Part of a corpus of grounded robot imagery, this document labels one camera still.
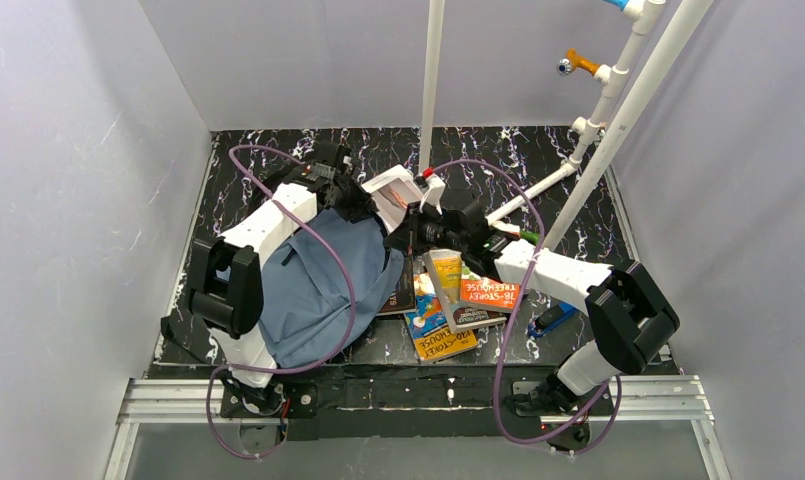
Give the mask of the orange blue pipe valve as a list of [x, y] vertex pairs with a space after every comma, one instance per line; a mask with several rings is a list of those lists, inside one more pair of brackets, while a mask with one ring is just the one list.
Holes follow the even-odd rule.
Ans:
[[557, 64], [557, 71], [561, 76], [571, 75], [577, 70], [584, 70], [595, 76], [599, 68], [600, 64], [588, 60], [573, 48], [568, 49]]

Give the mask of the white pvc pipe frame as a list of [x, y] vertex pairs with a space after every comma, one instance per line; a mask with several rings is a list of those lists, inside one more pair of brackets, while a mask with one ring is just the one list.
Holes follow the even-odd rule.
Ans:
[[[429, 5], [420, 157], [435, 161], [435, 127], [571, 125], [564, 164], [492, 214], [585, 169], [553, 229], [555, 248], [710, 9], [707, 1], [433, 1]], [[573, 48], [600, 64], [568, 76]]]

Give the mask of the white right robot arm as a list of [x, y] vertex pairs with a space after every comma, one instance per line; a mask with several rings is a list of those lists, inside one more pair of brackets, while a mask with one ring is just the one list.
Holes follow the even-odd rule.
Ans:
[[435, 249], [458, 252], [481, 277], [538, 291], [585, 314], [593, 340], [538, 389], [539, 398], [564, 409], [615, 375], [642, 373], [680, 327], [678, 315], [641, 263], [591, 263], [539, 248], [518, 233], [490, 225], [477, 202], [442, 210], [414, 202], [384, 243], [413, 255]]

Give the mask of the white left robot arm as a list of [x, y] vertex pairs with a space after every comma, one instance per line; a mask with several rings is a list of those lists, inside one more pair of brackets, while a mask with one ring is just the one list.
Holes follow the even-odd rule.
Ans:
[[339, 353], [356, 321], [357, 296], [345, 263], [333, 246], [309, 226], [318, 213], [337, 210], [349, 221], [368, 218], [375, 206], [353, 177], [351, 150], [327, 146], [308, 160], [295, 159], [291, 168], [276, 172], [276, 190], [229, 152], [236, 168], [266, 196], [266, 202], [241, 224], [222, 236], [197, 240], [194, 263], [188, 272], [186, 303], [201, 318], [225, 355], [225, 370], [246, 389], [265, 389], [275, 374], [302, 373], [324, 363], [323, 358], [293, 369], [278, 367], [270, 353], [259, 320], [264, 308], [262, 267], [270, 255], [293, 234], [305, 231], [331, 256], [348, 291], [348, 320], [339, 342], [327, 353]]

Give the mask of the dark three days book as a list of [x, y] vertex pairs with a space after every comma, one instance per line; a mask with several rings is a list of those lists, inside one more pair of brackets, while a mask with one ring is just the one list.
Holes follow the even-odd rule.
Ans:
[[416, 310], [416, 294], [414, 287], [414, 267], [411, 257], [404, 259], [403, 269], [396, 287], [385, 304], [378, 311], [378, 316], [398, 315]]

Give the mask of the light blue student backpack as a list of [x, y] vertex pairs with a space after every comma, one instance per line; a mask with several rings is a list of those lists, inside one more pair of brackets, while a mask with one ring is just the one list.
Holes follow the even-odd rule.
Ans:
[[[384, 247], [384, 224], [375, 217], [350, 223], [334, 210], [308, 222], [338, 253], [356, 294], [350, 345], [370, 326], [394, 291], [405, 257]], [[264, 306], [259, 330], [281, 368], [312, 363], [332, 352], [350, 318], [344, 275], [332, 255], [300, 230], [261, 269]]]

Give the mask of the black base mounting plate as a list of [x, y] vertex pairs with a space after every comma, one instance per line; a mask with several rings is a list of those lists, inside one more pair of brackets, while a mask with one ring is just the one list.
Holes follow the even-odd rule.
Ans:
[[211, 409], [217, 420], [268, 418], [290, 441], [542, 434], [540, 421], [510, 402], [495, 421], [494, 376], [492, 365], [331, 365], [274, 378], [264, 407], [228, 384]]

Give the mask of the colourful blue storey book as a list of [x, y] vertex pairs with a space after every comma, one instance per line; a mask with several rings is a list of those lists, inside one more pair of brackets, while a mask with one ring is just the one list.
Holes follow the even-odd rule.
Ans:
[[416, 309], [405, 313], [406, 326], [421, 363], [434, 363], [473, 350], [472, 332], [453, 333], [427, 273], [413, 275]]

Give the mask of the beige paperback book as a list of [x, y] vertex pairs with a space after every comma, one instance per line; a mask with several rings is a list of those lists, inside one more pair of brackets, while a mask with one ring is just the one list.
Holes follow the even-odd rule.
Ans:
[[461, 299], [463, 262], [458, 252], [432, 250], [424, 254], [422, 260], [452, 333], [470, 332], [507, 321], [505, 313], [471, 306]]

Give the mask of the white style magazine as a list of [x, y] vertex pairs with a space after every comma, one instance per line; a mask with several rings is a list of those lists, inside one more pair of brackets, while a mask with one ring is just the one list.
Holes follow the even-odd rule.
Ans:
[[410, 203], [419, 202], [424, 190], [414, 175], [402, 165], [396, 165], [362, 184], [377, 209], [377, 215], [388, 233], [403, 222]]

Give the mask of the orange storey treehouse book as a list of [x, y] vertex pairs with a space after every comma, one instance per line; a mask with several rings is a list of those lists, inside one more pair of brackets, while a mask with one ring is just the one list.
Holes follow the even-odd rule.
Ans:
[[495, 260], [511, 243], [521, 240], [520, 231], [518, 226], [498, 221], [486, 234], [471, 238], [461, 254], [461, 299], [465, 303], [500, 312], [514, 308], [519, 285], [500, 281]]

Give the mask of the aluminium rail frame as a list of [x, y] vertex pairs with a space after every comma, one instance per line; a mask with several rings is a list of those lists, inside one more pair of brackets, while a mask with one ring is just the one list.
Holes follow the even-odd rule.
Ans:
[[[208, 382], [203, 379], [132, 379], [117, 419], [104, 477], [124, 479], [143, 424], [203, 424]], [[625, 377], [611, 386], [623, 400], [620, 421], [688, 421], [711, 479], [731, 477], [714, 431], [714, 415], [697, 375]]]

